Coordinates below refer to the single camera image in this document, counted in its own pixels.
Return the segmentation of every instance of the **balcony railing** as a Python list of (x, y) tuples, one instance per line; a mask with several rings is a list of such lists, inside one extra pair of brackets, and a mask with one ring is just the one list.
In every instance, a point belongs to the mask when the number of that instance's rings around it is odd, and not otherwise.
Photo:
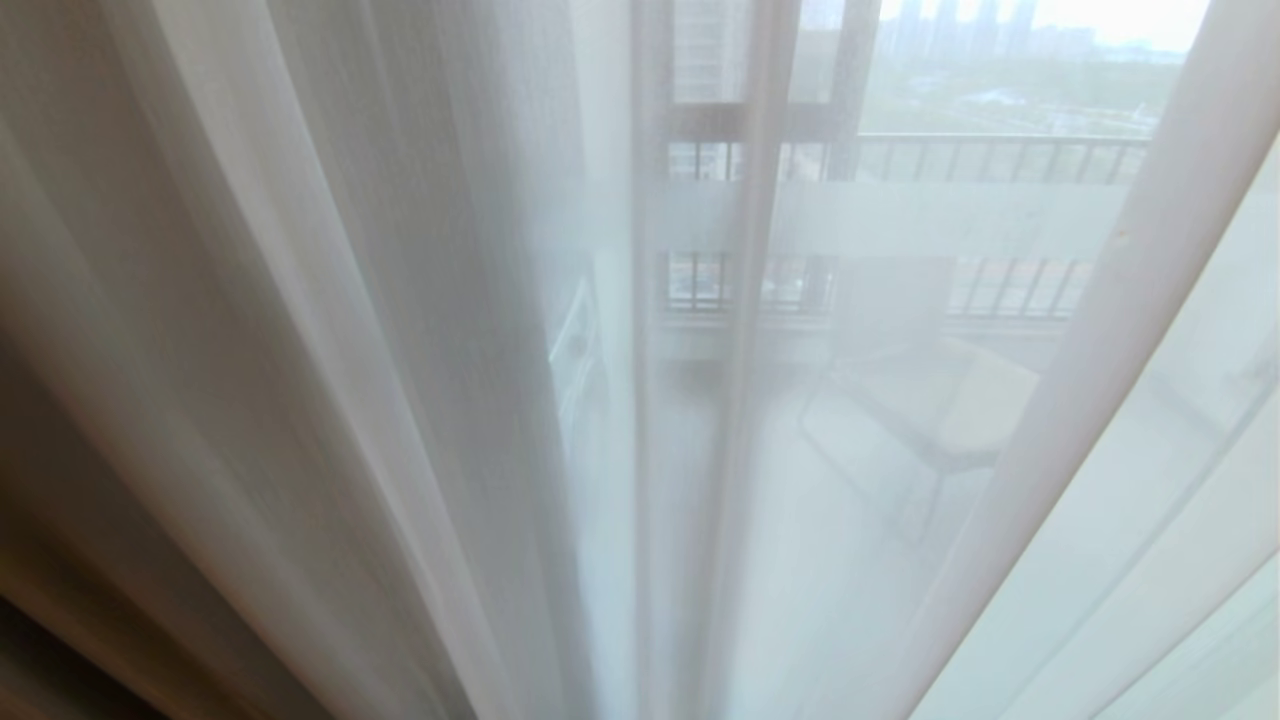
[[(957, 320), (1066, 320), (1075, 310), (1092, 263), (1057, 259), (957, 258), (947, 316)], [(767, 260), (760, 313), (824, 318), (836, 297), (840, 259), (774, 255)], [(717, 315), (733, 302), (723, 252), (667, 252), (659, 263), (666, 313)]]
[[(1128, 137), (861, 135), (852, 149), (851, 176), (856, 182), (884, 183), (1128, 184), (1147, 145)], [(831, 158), (829, 143), (783, 143), (778, 179), (833, 181)], [(742, 146), (672, 142), (667, 168), (672, 179), (739, 179)]]

